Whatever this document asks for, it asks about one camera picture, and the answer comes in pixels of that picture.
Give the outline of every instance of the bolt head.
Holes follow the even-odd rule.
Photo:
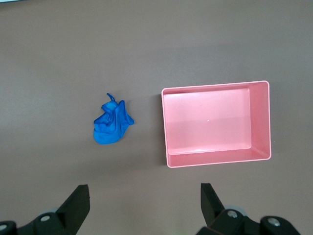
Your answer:
[[[229,217],[233,217],[233,218],[237,218],[238,217],[238,215],[237,215],[237,213],[235,211],[228,211],[227,214],[228,214]]]
[[[40,221],[41,222],[45,222],[45,221],[47,221],[49,219],[50,219],[50,215],[45,215],[45,216],[41,217]]]
[[[280,226],[280,223],[279,223],[279,221],[277,220],[277,219],[275,219],[275,218],[268,218],[268,222],[271,224],[271,225],[273,225],[273,226],[275,226],[275,227],[278,227],[278,226]]]
[[[6,224],[0,225],[0,231],[5,230],[8,226]]]

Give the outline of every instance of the blue cloth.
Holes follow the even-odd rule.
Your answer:
[[[128,115],[125,101],[119,103],[107,93],[111,101],[102,105],[104,114],[94,122],[93,137],[99,144],[115,143],[123,137],[128,126],[134,124],[134,120]]]

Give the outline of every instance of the pink plastic bin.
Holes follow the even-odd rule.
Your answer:
[[[267,81],[162,91],[169,167],[271,157]]]

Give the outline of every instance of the gray table surface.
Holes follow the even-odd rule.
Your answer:
[[[170,169],[161,90],[267,80],[272,158]],[[313,2],[27,0],[0,4],[0,221],[26,224],[88,184],[79,235],[192,235],[200,183],[259,221],[313,225]],[[106,92],[134,118],[98,145]]]

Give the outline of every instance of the blue crumpled fabric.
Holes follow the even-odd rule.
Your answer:
[[[107,93],[111,101],[101,106],[104,114],[94,122],[93,138],[99,144],[109,144],[119,141],[125,134],[128,126],[134,124],[134,120],[128,115],[125,101],[119,103]]]

